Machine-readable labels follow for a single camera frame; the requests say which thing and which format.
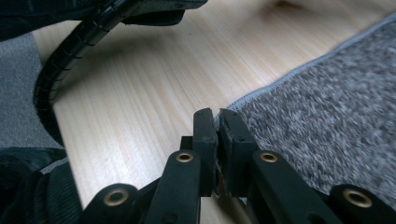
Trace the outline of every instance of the brass grommet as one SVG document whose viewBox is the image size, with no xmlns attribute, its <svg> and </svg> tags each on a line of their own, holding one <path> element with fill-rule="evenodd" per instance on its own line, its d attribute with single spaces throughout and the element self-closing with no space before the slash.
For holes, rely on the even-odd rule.
<svg viewBox="0 0 396 224">
<path fill-rule="evenodd" d="M 277 156 L 272 153 L 268 153 L 268 152 L 262 153 L 260 155 L 260 158 L 262 158 L 263 161 L 267 161 L 267 162 L 276 162 L 277 161 Z"/>
<path fill-rule="evenodd" d="M 373 202 L 371 201 L 371 199 L 369 197 L 367 197 L 365 194 L 361 193 L 360 191 L 357 191 L 354 189 L 345 189 L 343 191 L 343 195 L 347 201 L 355 204 L 358 207 L 368 208 L 373 205 Z M 353 198 L 353 196 L 360 197 L 360 200 Z"/>
<path fill-rule="evenodd" d="M 107 206 L 113 207 L 125 203 L 129 194 L 126 189 L 113 189 L 104 198 L 104 203 Z"/>
<path fill-rule="evenodd" d="M 192 156 L 192 154 L 187 153 L 187 152 L 180 153 L 176 157 L 176 159 L 180 162 L 189 162 L 189 161 L 192 161 L 193 158 L 194 158 L 194 156 Z"/>
</svg>

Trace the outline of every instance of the black fabric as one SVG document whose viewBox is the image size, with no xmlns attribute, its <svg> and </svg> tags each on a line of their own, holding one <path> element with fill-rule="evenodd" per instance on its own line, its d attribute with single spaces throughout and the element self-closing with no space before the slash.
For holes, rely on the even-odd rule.
<svg viewBox="0 0 396 224">
<path fill-rule="evenodd" d="M 30 173 L 0 223 L 77 223 L 81 213 L 76 185 L 66 163 L 46 175 Z"/>
<path fill-rule="evenodd" d="M 82 208 L 69 164 L 39 172 L 65 156 L 55 148 L 0 149 L 0 223 L 77 222 Z"/>
<path fill-rule="evenodd" d="M 0 0 L 0 41 L 23 35 L 60 21 L 84 20 L 96 15 L 111 0 Z M 175 25 L 185 9 L 198 8 L 206 0 L 144 0 L 123 23 Z"/>
</svg>

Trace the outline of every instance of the gray carpet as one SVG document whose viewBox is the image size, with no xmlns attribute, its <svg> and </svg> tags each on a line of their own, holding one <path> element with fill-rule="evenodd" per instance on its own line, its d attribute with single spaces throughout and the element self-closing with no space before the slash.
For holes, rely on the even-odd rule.
<svg viewBox="0 0 396 224">
<path fill-rule="evenodd" d="M 354 184 L 396 209 L 396 14 L 228 108 L 311 187 Z"/>
<path fill-rule="evenodd" d="M 31 34 L 0 42 L 0 147 L 61 147 L 35 115 L 32 99 L 40 69 Z"/>
</svg>

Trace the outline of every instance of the wooden floor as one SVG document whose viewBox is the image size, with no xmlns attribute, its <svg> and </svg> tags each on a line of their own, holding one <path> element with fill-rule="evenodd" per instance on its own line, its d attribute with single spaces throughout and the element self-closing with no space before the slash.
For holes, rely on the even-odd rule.
<svg viewBox="0 0 396 224">
<path fill-rule="evenodd" d="M 393 0 L 300 2 L 209 0 L 174 27 L 121 24 L 91 50 L 54 105 L 83 206 L 107 185 L 159 177 L 196 110 L 216 114 L 396 9 Z M 43 61 L 75 25 L 35 32 Z M 227 198 L 203 199 L 201 217 L 247 223 Z"/>
</svg>

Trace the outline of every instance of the circular hole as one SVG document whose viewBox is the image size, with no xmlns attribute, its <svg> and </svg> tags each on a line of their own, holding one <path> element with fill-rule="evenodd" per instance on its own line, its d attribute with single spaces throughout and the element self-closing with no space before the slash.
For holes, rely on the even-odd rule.
<svg viewBox="0 0 396 224">
<path fill-rule="evenodd" d="M 368 208 L 373 205 L 371 199 L 360 191 L 354 189 L 345 189 L 343 195 L 347 201 L 355 204 L 358 207 Z"/>
<path fill-rule="evenodd" d="M 163 224 L 173 224 L 177 222 L 177 215 L 175 213 L 163 214 Z"/>
<path fill-rule="evenodd" d="M 317 214 L 308 214 L 306 218 L 308 219 L 308 222 L 312 224 L 326 224 L 326 221 L 323 219 L 323 217 Z"/>
<path fill-rule="evenodd" d="M 122 198 L 122 195 L 123 194 L 120 193 L 120 192 L 115 192 L 112 195 L 110 195 L 110 201 L 116 202 L 116 201 L 118 201 L 118 200 L 120 200 Z"/>
<path fill-rule="evenodd" d="M 117 206 L 124 203 L 128 199 L 128 191 L 125 189 L 113 189 L 104 198 L 107 206 Z"/>
<path fill-rule="evenodd" d="M 267 161 L 267 162 L 276 162 L 277 161 L 277 156 L 272 153 L 268 153 L 268 152 L 262 153 L 261 158 L 263 161 Z"/>
<path fill-rule="evenodd" d="M 190 153 L 180 153 L 177 155 L 177 160 L 180 162 L 192 161 L 193 156 Z"/>
</svg>

